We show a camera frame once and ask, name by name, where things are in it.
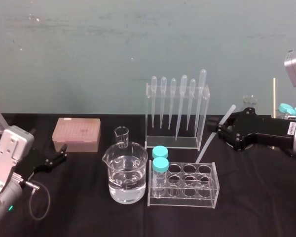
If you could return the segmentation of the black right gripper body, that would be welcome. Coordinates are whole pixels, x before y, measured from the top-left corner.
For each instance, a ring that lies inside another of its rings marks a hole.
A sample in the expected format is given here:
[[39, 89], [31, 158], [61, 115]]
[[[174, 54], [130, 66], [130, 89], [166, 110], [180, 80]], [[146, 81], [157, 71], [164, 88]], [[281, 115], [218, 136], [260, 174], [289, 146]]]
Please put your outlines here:
[[260, 144], [290, 150], [294, 141], [290, 125], [289, 120], [257, 115], [255, 109], [246, 108], [236, 119], [236, 149]]

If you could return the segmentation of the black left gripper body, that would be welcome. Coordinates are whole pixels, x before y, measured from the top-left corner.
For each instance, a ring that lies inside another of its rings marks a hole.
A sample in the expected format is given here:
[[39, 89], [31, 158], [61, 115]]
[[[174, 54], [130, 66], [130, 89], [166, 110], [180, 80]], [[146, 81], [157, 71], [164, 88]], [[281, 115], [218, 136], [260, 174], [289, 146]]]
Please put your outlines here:
[[35, 174], [49, 172], [49, 162], [47, 157], [39, 152], [36, 148], [31, 148], [28, 155], [25, 156], [16, 165], [16, 174], [21, 176], [21, 183], [29, 181]]

